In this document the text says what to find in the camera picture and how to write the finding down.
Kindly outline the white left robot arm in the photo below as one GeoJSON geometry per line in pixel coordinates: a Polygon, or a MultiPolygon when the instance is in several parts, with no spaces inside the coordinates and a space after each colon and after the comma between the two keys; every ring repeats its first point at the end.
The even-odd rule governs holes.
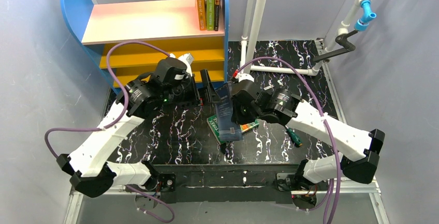
{"type": "Polygon", "coordinates": [[[70,175],[73,188],[91,198],[113,186],[139,185],[161,190],[173,174],[159,173],[149,161],[109,162],[118,145],[156,109],[174,104],[184,109],[219,101],[206,69],[200,71],[197,87],[189,55],[159,61],[154,72],[145,72],[128,82],[109,112],[91,135],[70,154],[60,154],[57,163],[70,175]]]}

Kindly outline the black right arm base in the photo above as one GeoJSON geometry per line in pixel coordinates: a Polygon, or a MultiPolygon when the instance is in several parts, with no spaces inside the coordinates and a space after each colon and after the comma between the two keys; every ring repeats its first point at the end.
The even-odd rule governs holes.
{"type": "Polygon", "coordinates": [[[275,185],[279,191],[300,191],[293,194],[293,204],[301,210],[310,210],[317,205],[318,186],[304,177],[304,168],[309,160],[304,159],[294,174],[278,173],[275,185]]]}

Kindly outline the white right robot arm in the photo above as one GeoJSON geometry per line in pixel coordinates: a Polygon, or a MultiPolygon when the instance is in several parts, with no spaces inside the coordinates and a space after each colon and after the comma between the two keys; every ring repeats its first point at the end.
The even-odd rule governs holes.
{"type": "Polygon", "coordinates": [[[373,181],[385,140],[383,131],[354,128],[321,115],[307,101],[286,89],[278,88],[269,93],[251,80],[232,84],[231,100],[231,119],[235,123],[260,119],[292,127],[332,146],[334,155],[301,162],[295,174],[297,183],[313,185],[337,176],[362,184],[373,181]]]}

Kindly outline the grey blue book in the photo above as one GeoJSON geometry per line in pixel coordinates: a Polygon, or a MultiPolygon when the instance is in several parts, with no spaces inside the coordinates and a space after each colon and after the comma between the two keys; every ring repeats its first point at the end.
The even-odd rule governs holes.
{"type": "Polygon", "coordinates": [[[215,104],[215,114],[217,122],[222,128],[228,129],[229,123],[234,123],[231,118],[233,115],[233,103],[231,100],[231,82],[224,83],[216,92],[220,96],[221,101],[215,104]]]}

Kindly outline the red hardcover book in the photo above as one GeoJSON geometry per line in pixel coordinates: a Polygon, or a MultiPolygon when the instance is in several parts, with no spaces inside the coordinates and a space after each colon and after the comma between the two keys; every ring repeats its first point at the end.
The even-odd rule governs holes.
{"type": "Polygon", "coordinates": [[[218,31],[219,29],[219,10],[221,6],[221,0],[214,0],[214,19],[213,19],[213,30],[218,31]]]}

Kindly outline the lime green treehouse book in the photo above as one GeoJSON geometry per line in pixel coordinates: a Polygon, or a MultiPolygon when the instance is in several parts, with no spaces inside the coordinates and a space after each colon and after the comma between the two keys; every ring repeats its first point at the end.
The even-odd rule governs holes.
{"type": "Polygon", "coordinates": [[[214,31],[214,0],[206,0],[207,30],[214,31]]]}

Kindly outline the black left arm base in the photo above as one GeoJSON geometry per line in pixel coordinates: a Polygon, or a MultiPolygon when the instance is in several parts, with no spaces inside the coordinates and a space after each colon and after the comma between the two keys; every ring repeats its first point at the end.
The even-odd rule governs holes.
{"type": "Polygon", "coordinates": [[[149,161],[143,160],[136,165],[139,167],[137,177],[140,184],[135,184],[142,193],[160,199],[163,192],[174,192],[176,175],[158,170],[149,161]]]}

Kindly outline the dark green storey treehouse book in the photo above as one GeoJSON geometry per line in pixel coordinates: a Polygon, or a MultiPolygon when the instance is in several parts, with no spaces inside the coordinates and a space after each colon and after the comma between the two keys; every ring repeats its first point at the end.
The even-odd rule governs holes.
{"type": "Polygon", "coordinates": [[[207,123],[212,133],[214,134],[217,143],[220,145],[228,142],[241,141],[243,140],[244,134],[259,127],[259,122],[255,120],[254,122],[240,125],[239,129],[237,129],[238,125],[235,123],[229,123],[230,127],[228,129],[222,128],[217,122],[216,115],[208,117],[207,123]]]}

